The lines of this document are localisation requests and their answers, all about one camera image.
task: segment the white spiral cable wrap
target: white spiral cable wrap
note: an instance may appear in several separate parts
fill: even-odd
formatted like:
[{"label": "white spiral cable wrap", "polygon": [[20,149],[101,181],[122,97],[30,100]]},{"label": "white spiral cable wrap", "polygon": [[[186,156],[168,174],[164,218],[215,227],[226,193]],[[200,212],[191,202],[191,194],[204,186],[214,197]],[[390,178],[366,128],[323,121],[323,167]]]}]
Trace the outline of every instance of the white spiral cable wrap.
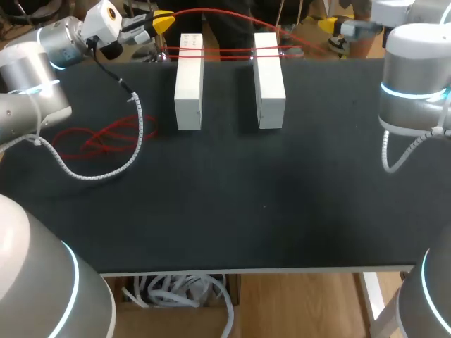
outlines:
[{"label": "white spiral cable wrap", "polygon": [[131,99],[135,102],[137,114],[138,114],[138,139],[137,139],[137,143],[136,143],[136,148],[135,148],[135,151],[133,152],[133,155],[130,157],[130,159],[127,161],[126,164],[124,164],[122,167],[120,167],[116,170],[111,171],[110,173],[103,174],[103,175],[97,175],[97,176],[83,176],[83,175],[74,173],[71,169],[68,168],[68,166],[64,163],[63,159],[59,156],[59,154],[55,150],[55,148],[46,139],[39,137],[37,135],[33,135],[33,134],[24,135],[22,137],[14,139],[11,142],[4,144],[3,146],[0,147],[0,153],[4,152],[5,150],[11,148],[12,146],[16,145],[17,143],[19,143],[25,139],[28,141],[34,142],[35,144],[36,144],[36,141],[38,140],[41,142],[41,144],[43,146],[45,146],[50,151],[50,153],[56,159],[56,162],[61,166],[61,168],[64,170],[64,172],[77,180],[97,181],[97,180],[104,180],[106,178],[113,177],[113,176],[123,172],[125,169],[127,169],[128,167],[130,167],[132,165],[132,163],[135,161],[135,159],[138,156],[138,153],[141,150],[142,140],[144,138],[144,118],[142,115],[141,101],[140,101],[140,98],[138,97],[138,95],[136,94],[136,92],[132,93]]},{"label": "white spiral cable wrap", "polygon": [[409,158],[410,154],[424,141],[426,141],[429,137],[433,136],[433,132],[427,132],[425,135],[418,137],[415,141],[413,141],[409,148],[403,153],[399,160],[394,164],[393,167],[388,165],[388,138],[390,136],[390,132],[386,130],[383,133],[383,141],[382,141],[382,165],[385,171],[389,174],[395,173],[401,165]]},{"label": "white spiral cable wrap", "polygon": [[[199,308],[203,306],[206,298],[211,291],[211,286],[218,287],[220,293],[217,297],[223,296],[228,311],[227,324],[224,327],[221,338],[227,338],[232,331],[235,314],[233,312],[232,300],[226,289],[226,277],[223,275],[223,282],[219,282],[210,275],[162,275],[156,276],[147,286],[147,297],[151,303],[146,303],[142,299],[141,293],[146,291],[145,285],[148,276],[143,276],[140,282],[138,276],[133,280],[133,292],[131,294],[126,288],[122,288],[123,293],[142,308],[150,307],[193,307]],[[196,282],[200,282],[203,286],[202,294],[194,299],[187,297],[188,289]]]}]

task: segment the coiled red cable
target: coiled red cable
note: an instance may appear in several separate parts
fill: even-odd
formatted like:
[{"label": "coiled red cable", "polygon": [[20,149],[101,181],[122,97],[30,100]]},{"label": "coiled red cable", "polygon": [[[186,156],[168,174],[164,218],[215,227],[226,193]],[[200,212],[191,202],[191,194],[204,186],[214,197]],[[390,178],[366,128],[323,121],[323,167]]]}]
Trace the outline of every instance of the coiled red cable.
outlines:
[{"label": "coiled red cable", "polygon": [[[85,134],[90,134],[91,137],[80,147],[79,153],[66,154],[59,151],[58,153],[61,156],[61,158],[63,159],[92,158],[100,154],[107,154],[110,152],[133,150],[136,147],[137,137],[129,136],[127,134],[121,134],[119,132],[115,132],[114,130],[119,128],[131,128],[137,130],[138,126],[136,120],[137,117],[134,115],[128,116],[127,118],[121,118],[120,120],[111,123],[109,126],[101,129],[98,132],[95,132],[88,128],[79,128],[79,127],[62,130],[53,138],[51,145],[56,146],[56,144],[59,141],[61,141],[62,137],[65,137],[69,134],[82,132]],[[158,132],[156,118],[150,115],[145,115],[144,120],[152,122],[152,125],[154,126],[153,131],[150,134],[146,134],[144,136],[144,140],[151,139],[152,137],[155,137],[156,133]],[[106,144],[106,139],[110,140],[114,139],[116,141],[127,142],[130,144],[127,144],[125,146],[111,146]]]}]

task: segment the shoe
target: shoe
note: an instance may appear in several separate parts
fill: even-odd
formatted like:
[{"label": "shoe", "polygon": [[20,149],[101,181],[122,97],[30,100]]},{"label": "shoe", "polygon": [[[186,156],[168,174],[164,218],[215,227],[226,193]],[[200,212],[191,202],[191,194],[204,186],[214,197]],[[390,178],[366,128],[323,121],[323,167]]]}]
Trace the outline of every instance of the shoe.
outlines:
[{"label": "shoe", "polygon": [[328,40],[329,49],[341,55],[350,54],[350,44],[343,37],[331,37]]}]

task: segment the black cable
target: black cable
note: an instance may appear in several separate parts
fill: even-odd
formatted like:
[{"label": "black cable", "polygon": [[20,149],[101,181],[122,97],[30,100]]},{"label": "black cable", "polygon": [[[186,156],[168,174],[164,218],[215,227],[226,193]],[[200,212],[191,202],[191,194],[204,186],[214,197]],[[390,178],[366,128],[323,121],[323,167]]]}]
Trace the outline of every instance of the black cable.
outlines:
[{"label": "black cable", "polygon": [[110,70],[106,69],[104,65],[102,65],[99,60],[97,59],[97,43],[99,42],[98,37],[93,37],[92,39],[87,40],[87,46],[88,49],[92,51],[92,58],[94,59],[95,63],[102,69],[109,77],[114,79],[116,82],[118,82],[124,90],[129,93],[130,95],[135,92],[133,89],[130,88],[130,86],[125,83],[123,79],[121,79],[117,74],[111,72]]}]

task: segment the white cable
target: white cable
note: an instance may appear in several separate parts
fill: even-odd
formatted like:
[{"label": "white cable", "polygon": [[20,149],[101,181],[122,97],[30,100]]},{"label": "white cable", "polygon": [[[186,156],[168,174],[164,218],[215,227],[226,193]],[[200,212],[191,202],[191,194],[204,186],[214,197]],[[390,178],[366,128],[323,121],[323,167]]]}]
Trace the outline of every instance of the white cable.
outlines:
[{"label": "white cable", "polygon": [[35,146],[40,146],[41,142],[39,141],[39,137],[41,136],[41,124],[42,124],[42,113],[41,108],[39,107],[39,104],[37,104],[35,98],[28,94],[28,92],[25,92],[28,95],[28,98],[30,99],[32,105],[35,107],[36,111],[36,139],[34,141]]},{"label": "white cable", "polygon": [[136,276],[135,279],[133,280],[133,290],[135,291],[135,295],[136,295],[136,299],[137,299],[136,303],[139,306],[141,306],[142,308],[148,308],[149,305],[145,301],[143,301],[142,297],[141,297],[139,279],[140,278],[138,276]]},{"label": "white cable", "polygon": [[394,164],[393,167],[390,167],[388,165],[388,137],[390,136],[390,132],[386,130],[383,133],[383,141],[382,141],[382,165],[385,171],[389,174],[395,173],[399,168],[401,168],[401,165],[409,158],[410,154],[414,152],[414,150],[424,141],[427,139],[436,136],[437,134],[434,131],[427,132],[423,136],[418,137],[415,141],[413,141],[409,148],[406,149],[406,151],[403,153],[403,155],[400,157],[399,160]]},{"label": "white cable", "polygon": [[216,285],[222,291],[222,293],[224,295],[224,301],[226,302],[225,305],[227,306],[228,318],[227,318],[227,324],[225,324],[224,331],[223,331],[223,334],[221,335],[221,338],[227,338],[229,336],[230,332],[232,331],[233,320],[235,319],[235,314],[233,312],[232,299],[230,299],[230,295],[228,294],[227,289],[217,279],[213,278],[210,275],[202,275],[202,276],[200,276],[200,278]]},{"label": "white cable", "polygon": [[445,125],[445,120],[446,120],[446,117],[448,116],[448,112],[450,110],[450,105],[451,105],[451,92],[448,93],[445,103],[443,104],[442,114],[440,115],[440,118],[438,119],[437,127],[443,128],[443,126]]},{"label": "white cable", "polygon": [[[156,276],[149,283],[147,287],[147,296],[152,302],[147,304],[142,300],[141,292],[145,289],[145,284],[148,276],[143,276],[141,282],[139,277],[133,280],[133,289],[135,295],[131,294],[126,288],[123,288],[123,293],[142,308],[156,307],[193,307],[199,308],[203,306],[203,299],[206,299],[208,293],[212,290],[212,285],[219,288],[220,293],[224,296],[225,305],[227,307],[228,319],[224,327],[221,338],[227,338],[232,330],[235,314],[233,312],[232,300],[226,289],[226,277],[222,276],[223,281],[219,282],[210,275],[167,275]],[[195,298],[188,298],[188,290],[194,283],[202,283],[202,293],[199,293]],[[161,283],[161,287],[156,289],[156,286]]]},{"label": "white cable", "polygon": [[68,174],[69,176],[71,176],[77,180],[82,180],[82,181],[97,181],[97,180],[104,180],[106,178],[113,177],[113,176],[123,172],[125,169],[127,169],[128,167],[130,167],[132,165],[132,163],[137,158],[138,153],[140,152],[142,140],[144,137],[144,118],[142,115],[142,107],[141,107],[140,98],[138,97],[136,92],[133,92],[131,99],[136,104],[136,109],[137,109],[137,114],[138,114],[138,140],[136,142],[136,148],[135,148],[135,151],[133,152],[133,155],[130,157],[130,159],[127,161],[126,164],[124,164],[122,167],[120,167],[116,170],[111,171],[110,173],[98,175],[98,176],[83,176],[83,175],[75,174],[71,169],[68,168],[68,166],[64,163],[63,159],[59,156],[59,154],[55,150],[55,148],[50,143],[48,143],[48,141],[46,139],[44,139],[42,137],[37,137],[37,135],[33,135],[33,134],[24,135],[22,137],[14,139],[13,141],[3,144],[2,146],[0,146],[0,153],[11,148],[12,146],[16,145],[17,143],[23,141],[24,139],[34,141],[34,142],[39,140],[42,143],[42,145],[45,146],[50,151],[50,153],[56,159],[56,162],[60,165],[60,167],[64,170],[64,172],[66,174]]}]

